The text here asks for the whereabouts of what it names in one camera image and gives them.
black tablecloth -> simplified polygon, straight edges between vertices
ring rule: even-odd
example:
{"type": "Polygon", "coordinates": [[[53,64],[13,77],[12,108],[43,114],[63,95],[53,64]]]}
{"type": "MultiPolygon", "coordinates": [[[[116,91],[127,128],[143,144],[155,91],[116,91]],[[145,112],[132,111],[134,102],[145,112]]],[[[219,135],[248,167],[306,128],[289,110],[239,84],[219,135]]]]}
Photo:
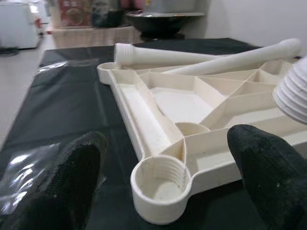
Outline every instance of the black tablecloth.
{"type": "MultiPolygon", "coordinates": [[[[187,39],[138,46],[217,55],[255,48],[232,39],[187,39]]],[[[194,195],[183,216],[169,226],[149,224],[137,214],[130,173],[138,161],[112,91],[99,82],[96,71],[98,64],[113,61],[113,49],[103,46],[45,52],[41,71],[35,76],[0,153],[0,177],[17,151],[52,143],[61,143],[63,147],[86,132],[100,131],[109,141],[106,181],[95,199],[88,230],[265,229],[241,182],[194,195]]]]}

clear plastic wrap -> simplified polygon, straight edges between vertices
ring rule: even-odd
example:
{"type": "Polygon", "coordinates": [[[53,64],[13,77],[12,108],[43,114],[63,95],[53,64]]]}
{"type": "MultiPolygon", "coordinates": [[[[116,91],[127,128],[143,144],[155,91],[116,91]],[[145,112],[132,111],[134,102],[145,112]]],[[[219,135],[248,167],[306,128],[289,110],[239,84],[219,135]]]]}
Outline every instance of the clear plastic wrap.
{"type": "Polygon", "coordinates": [[[12,157],[0,181],[0,215],[11,214],[52,165],[59,143],[20,151],[12,157]]]}

floor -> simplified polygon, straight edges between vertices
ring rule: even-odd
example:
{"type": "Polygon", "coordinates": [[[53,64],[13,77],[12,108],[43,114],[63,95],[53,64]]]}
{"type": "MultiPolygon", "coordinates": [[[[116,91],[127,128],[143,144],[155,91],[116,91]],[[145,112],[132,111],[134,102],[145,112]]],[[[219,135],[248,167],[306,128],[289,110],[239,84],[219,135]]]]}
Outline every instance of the floor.
{"type": "Polygon", "coordinates": [[[36,49],[22,50],[13,57],[0,57],[0,149],[43,53],[48,49],[55,49],[51,35],[45,35],[36,49]]]}

white tube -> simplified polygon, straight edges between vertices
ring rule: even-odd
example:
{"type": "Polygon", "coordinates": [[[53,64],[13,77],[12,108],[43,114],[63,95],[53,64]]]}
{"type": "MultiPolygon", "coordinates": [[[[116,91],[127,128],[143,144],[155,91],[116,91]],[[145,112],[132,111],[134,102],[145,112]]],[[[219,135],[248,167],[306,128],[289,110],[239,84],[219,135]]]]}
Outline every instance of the white tube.
{"type": "Polygon", "coordinates": [[[239,54],[222,57],[216,60],[198,63],[178,69],[166,71],[168,74],[181,75],[204,75],[231,68],[237,68],[257,62],[269,61],[282,58],[292,58],[301,51],[301,42],[292,38],[284,40],[276,45],[251,50],[239,54]]]}
{"type": "Polygon", "coordinates": [[[215,55],[195,54],[160,49],[138,48],[131,44],[117,43],[114,60],[116,64],[131,66],[137,64],[157,64],[164,66],[179,66],[214,60],[215,55]]]}

white wall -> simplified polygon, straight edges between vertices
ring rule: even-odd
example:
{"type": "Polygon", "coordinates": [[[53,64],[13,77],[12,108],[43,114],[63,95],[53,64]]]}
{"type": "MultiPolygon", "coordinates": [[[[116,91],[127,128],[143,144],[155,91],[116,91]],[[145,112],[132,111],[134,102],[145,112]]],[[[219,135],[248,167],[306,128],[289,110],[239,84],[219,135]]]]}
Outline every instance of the white wall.
{"type": "Polygon", "coordinates": [[[209,0],[197,36],[268,46],[296,37],[307,53],[307,0],[209,0]]]}

